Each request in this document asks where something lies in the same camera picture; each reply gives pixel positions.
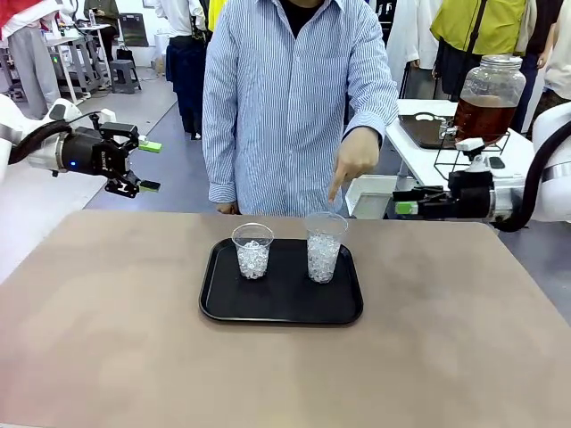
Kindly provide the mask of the person's left hand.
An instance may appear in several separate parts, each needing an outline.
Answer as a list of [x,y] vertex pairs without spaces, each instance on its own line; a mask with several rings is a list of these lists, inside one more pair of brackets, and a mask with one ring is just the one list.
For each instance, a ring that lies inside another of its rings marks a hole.
[[335,157],[329,201],[334,202],[343,183],[368,174],[377,165],[379,156],[379,134],[368,127],[352,129],[341,142]]

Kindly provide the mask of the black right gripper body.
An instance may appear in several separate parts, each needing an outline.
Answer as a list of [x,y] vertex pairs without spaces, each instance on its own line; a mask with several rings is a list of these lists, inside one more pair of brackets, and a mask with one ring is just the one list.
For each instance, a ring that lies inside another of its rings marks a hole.
[[491,208],[490,171],[454,171],[449,174],[448,188],[453,202],[454,218],[487,218]]

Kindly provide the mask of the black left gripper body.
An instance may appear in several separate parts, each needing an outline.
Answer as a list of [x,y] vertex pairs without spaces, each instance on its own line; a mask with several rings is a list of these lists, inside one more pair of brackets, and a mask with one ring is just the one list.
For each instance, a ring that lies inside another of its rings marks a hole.
[[63,140],[62,167],[69,172],[115,178],[130,170],[129,151],[109,129],[78,127]]

